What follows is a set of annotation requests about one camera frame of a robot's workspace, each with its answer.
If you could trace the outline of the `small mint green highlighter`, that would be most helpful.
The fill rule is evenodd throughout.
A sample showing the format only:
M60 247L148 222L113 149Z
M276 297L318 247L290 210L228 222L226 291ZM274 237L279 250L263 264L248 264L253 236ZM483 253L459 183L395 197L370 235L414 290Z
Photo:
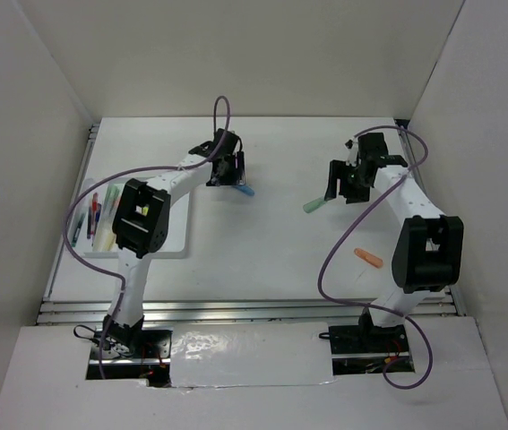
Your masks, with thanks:
M313 213L317 211L318 209L322 208L327 201L323 197L316 198L312 200L311 202L308 202L303 205L303 211L306 214Z

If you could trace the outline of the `orange translucent highlighter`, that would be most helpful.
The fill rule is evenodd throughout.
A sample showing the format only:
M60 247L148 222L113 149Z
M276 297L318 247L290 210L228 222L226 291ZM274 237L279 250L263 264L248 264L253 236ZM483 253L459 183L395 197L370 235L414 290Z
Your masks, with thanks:
M359 259L363 260L364 262L367 262L368 264L372 265L376 269L381 269L383 267L383 260L380 257L378 257L374 254L371 254L362 248L355 248L354 254Z

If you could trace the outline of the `mint L-point highlighter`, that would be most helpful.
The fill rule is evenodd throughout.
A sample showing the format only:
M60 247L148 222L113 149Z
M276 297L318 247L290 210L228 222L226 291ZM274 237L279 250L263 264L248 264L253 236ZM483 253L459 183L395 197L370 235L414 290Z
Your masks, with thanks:
M101 210L102 216L107 216L109 214L109 212L111 211L111 209L114 205L114 202L116 200L116 196L119 192L120 192L120 189L117 185L110 184L107 187L104 202L102 204L102 210Z

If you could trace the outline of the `blue ballpoint pen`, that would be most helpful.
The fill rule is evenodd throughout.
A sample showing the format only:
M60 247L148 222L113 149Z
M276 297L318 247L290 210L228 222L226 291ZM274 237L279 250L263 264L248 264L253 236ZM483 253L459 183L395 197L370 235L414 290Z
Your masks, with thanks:
M93 227L92 227L92 234L95 236L98 229L99 219L100 215L102 213L102 204L100 202L97 203L95 215L94 215L94 221L93 221Z

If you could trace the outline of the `red gel pen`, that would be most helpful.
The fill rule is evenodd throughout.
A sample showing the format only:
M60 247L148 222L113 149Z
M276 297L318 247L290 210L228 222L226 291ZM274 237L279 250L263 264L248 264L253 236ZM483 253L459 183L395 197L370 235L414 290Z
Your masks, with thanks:
M98 213L98 194L94 193L89 200L88 228L87 228L88 239L91 239L94 235L95 219L97 213Z

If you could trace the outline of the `yellow pastel highlighter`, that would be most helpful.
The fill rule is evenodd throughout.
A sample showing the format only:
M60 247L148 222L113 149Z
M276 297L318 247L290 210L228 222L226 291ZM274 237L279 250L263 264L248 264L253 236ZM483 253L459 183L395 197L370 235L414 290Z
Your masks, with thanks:
M99 232L94 240L92 251L95 253L110 252L114 246L116 235L108 229Z

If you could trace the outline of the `green ink pen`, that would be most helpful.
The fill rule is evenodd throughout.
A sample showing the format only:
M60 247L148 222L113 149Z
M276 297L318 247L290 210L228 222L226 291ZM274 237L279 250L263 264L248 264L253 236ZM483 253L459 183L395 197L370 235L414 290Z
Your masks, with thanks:
M78 217L78 219L76 220L76 223L75 223L75 226L74 226L74 229L73 229L72 240L71 240L71 246L72 247L76 247L76 245L78 243L78 240L79 240L79 237L80 237L80 234L81 234L81 231L82 231L82 226L84 224L85 218L86 218L86 213L82 212L80 214L80 216Z

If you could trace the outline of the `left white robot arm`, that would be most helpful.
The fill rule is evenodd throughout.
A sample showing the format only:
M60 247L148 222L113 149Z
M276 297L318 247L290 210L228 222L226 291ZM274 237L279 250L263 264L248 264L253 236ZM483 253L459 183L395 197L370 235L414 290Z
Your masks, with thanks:
M103 320L105 341L121 356L134 357L142 350L144 290L151 259L168 238L173 205L200 185L244 183L242 140L221 128L212 140L189 150L178 167L147 181L126 182L112 226L121 279Z

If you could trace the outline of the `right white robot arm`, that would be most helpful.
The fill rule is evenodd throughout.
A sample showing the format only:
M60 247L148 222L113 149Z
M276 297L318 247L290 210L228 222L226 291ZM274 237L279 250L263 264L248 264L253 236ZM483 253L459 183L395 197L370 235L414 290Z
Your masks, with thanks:
M341 196L348 204L367 202L367 213L387 202L400 223L393 284L358 320L359 344L376 351L429 294L458 281L464 225L429 200L413 177L414 166L390 154L380 127L357 133L346 146L349 158L330 163L324 200Z

